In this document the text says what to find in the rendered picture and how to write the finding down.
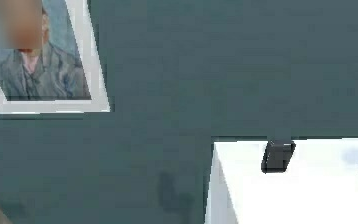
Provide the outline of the black rectangular electronic device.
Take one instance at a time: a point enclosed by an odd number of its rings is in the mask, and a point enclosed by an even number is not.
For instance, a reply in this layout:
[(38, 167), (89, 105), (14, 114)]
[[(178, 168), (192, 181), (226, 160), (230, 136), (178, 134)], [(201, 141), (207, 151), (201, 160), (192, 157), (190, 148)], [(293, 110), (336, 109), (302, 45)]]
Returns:
[(284, 173), (295, 151), (294, 141), (268, 141), (265, 147), (261, 171), (267, 173)]

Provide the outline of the white framed portrait painting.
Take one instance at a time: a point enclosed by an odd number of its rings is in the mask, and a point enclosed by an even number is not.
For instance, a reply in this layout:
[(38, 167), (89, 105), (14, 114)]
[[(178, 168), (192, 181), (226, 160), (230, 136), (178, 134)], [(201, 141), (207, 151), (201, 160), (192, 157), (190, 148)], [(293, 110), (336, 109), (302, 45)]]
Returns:
[(109, 110), (88, 0), (0, 0), (0, 114)]

